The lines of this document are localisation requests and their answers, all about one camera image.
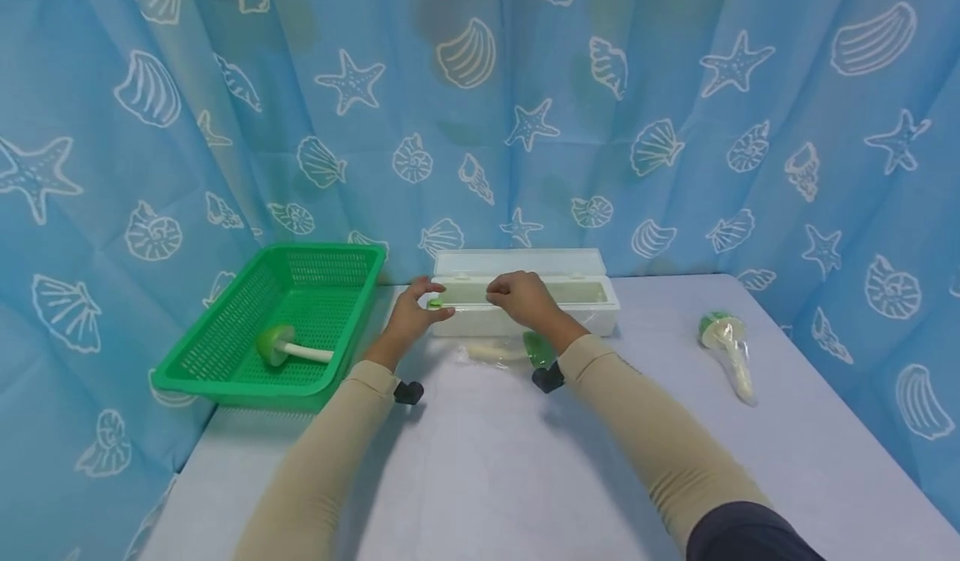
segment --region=green plastic basket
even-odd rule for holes
[[[153,372],[153,387],[238,407],[318,411],[352,364],[385,251],[355,244],[276,244],[261,250]],[[279,368],[254,348],[289,323],[297,344],[330,363],[291,357]]]

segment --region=forearm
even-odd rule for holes
[[[668,393],[587,335],[560,358],[568,387],[629,458],[678,547],[710,510],[737,500],[770,506],[744,468]]]
[[[236,561],[326,561],[340,508],[398,380],[362,361],[290,448],[237,545]]]

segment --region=shower curtain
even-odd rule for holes
[[[958,0],[0,0],[0,38],[0,557],[137,556],[211,411],[151,368],[288,240],[737,276],[960,524]]]

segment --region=plastic container lid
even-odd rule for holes
[[[438,251],[434,276],[498,276],[510,271],[536,271],[542,276],[606,276],[595,248]]]

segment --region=white table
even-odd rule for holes
[[[826,559],[960,559],[960,536],[737,279],[620,278],[608,342],[693,411]],[[382,325],[396,289],[380,293]],[[696,343],[700,316],[743,318],[758,408]],[[400,368],[422,382],[397,407],[342,513],[341,559],[679,559],[643,488],[566,389],[469,363],[425,338]],[[219,409],[183,469],[142,561],[228,559],[309,417]]]

